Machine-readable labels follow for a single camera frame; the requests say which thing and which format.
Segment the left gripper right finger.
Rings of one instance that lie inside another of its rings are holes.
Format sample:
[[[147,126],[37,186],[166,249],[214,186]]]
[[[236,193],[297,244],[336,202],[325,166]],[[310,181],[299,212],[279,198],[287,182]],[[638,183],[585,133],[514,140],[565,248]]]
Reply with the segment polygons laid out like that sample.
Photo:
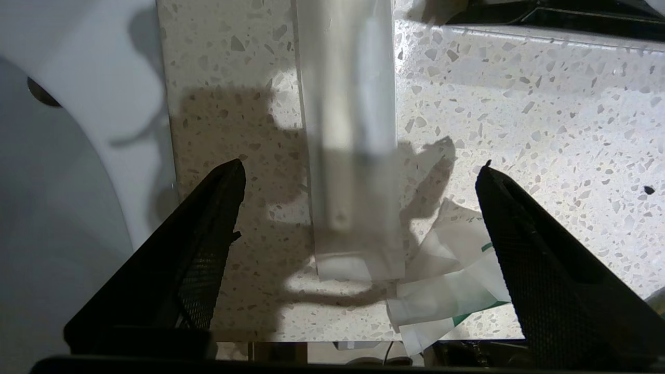
[[[508,175],[475,191],[523,335],[541,368],[663,372],[664,324]]]

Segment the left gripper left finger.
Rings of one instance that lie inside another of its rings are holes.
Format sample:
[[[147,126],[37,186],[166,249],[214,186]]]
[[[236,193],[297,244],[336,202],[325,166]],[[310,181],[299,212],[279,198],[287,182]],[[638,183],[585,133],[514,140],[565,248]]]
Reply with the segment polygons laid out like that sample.
[[[207,331],[245,196],[240,159],[220,164],[65,325],[74,355],[130,348],[166,329]]]

